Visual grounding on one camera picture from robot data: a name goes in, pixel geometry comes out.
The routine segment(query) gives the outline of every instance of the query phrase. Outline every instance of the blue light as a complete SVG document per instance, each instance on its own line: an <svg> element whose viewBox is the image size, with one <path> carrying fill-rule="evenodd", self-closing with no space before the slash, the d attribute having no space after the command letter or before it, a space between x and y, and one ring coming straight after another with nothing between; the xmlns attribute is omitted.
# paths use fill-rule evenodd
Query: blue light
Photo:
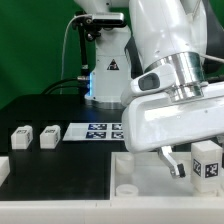
<svg viewBox="0 0 224 224"><path fill-rule="evenodd" d="M89 96L92 96L93 92L93 73L91 72L89 75Z"/></svg>

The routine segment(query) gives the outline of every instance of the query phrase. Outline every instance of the white cube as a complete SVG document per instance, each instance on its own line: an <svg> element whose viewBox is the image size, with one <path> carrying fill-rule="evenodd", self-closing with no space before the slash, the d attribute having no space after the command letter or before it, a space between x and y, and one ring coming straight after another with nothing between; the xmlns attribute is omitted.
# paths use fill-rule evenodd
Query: white cube
<svg viewBox="0 0 224 224"><path fill-rule="evenodd" d="M12 149L27 149L33 140L33 128L29 125L18 127L11 135Z"/></svg>
<svg viewBox="0 0 224 224"><path fill-rule="evenodd" d="M191 183L201 193L218 190L221 186L223 149L212 141L191 145Z"/></svg>
<svg viewBox="0 0 224 224"><path fill-rule="evenodd" d="M0 186L10 173L9 157L0 157Z"/></svg>
<svg viewBox="0 0 224 224"><path fill-rule="evenodd" d="M61 128L58 125L47 126L40 135L41 149L54 149L61 139Z"/></svg>

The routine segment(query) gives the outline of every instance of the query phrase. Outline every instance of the green screen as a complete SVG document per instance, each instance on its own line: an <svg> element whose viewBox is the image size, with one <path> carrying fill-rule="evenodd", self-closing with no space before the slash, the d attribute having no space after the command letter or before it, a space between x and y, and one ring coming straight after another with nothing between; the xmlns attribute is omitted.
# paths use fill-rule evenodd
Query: green screen
<svg viewBox="0 0 224 224"><path fill-rule="evenodd" d="M224 25L224 1L211 3ZM39 94L61 79L64 33L78 10L73 0L0 1L0 108L18 96ZM87 53L93 69L93 43L87 44ZM64 78L80 75L80 68L78 32L70 29Z"/></svg>

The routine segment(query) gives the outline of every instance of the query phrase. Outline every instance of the black table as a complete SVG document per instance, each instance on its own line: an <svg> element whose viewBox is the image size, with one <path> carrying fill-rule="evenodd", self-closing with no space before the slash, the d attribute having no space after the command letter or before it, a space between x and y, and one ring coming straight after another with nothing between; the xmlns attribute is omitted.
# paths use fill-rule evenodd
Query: black table
<svg viewBox="0 0 224 224"><path fill-rule="evenodd" d="M121 110L103 110L80 103L76 95L22 96L0 111L0 156L9 156L10 174L0 187L0 201L106 200L110 191L111 152L126 151L124 142L59 142L40 149L39 135L59 125L62 137L69 123L121 122ZM12 150L10 136L19 126L33 127L27 150Z"/></svg>

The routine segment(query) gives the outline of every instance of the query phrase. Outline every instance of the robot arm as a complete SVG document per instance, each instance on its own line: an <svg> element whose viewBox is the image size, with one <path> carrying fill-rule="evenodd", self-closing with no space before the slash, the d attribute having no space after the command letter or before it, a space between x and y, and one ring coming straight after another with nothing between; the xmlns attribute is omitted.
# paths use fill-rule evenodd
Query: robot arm
<svg viewBox="0 0 224 224"><path fill-rule="evenodd" d="M128 106L123 113L122 124L125 144L129 151L133 153L151 151L224 132L224 123L221 122L223 119L220 115L224 109L223 84L208 86L204 82L203 60L200 57L200 54L205 54L207 50L208 14L205 3L208 3L208 0L76 0L76 2L87 13L108 12L111 7L129 5L137 49L136 57L139 58L142 76L134 80L131 80L130 76L122 76L130 73L122 61L123 55L115 60L115 54L108 57L111 52L114 53L118 40L127 44L130 37L120 38L123 33L119 38L117 36L113 38L116 41L111 47L112 38L109 39L108 36L106 42L108 34L106 32L96 41L100 50L97 57L103 62L101 66L104 69L99 70L96 67L94 71L94 74L98 72L105 75L102 78L105 81L103 84L94 83L94 91L98 94L102 90L100 94L104 96L104 100L105 86L108 87L107 90L112 87L111 92L108 92L108 99L114 96L115 86L117 95L121 96L120 90L123 91L122 103ZM125 45L122 43L117 52L123 51L124 48ZM131 55L129 52L131 48L126 49L127 58ZM121 61L122 66L125 66L120 75L117 75L118 69L115 70L116 73L110 71L110 63L117 66L116 63Z"/></svg>

